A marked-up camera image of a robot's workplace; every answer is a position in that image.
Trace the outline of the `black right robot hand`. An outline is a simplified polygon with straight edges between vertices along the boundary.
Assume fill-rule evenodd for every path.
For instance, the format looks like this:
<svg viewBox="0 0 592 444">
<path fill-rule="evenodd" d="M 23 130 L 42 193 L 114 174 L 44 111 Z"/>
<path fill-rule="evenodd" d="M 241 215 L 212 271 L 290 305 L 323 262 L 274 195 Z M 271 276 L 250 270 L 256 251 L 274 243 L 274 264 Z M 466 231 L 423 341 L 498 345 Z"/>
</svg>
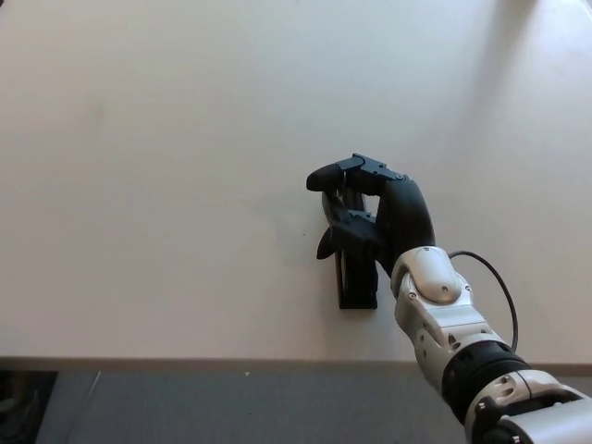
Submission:
<svg viewBox="0 0 592 444">
<path fill-rule="evenodd" d="M 328 223 L 317 247 L 319 260 L 342 252 L 376 261 L 391 275 L 402 254 L 436 244 L 431 216 L 417 183 L 375 159 L 353 154 L 322 166 L 307 177 L 306 189 L 322 194 Z M 362 216 L 352 210 L 345 203 L 348 191 L 378 197 L 376 215 Z"/>
</svg>

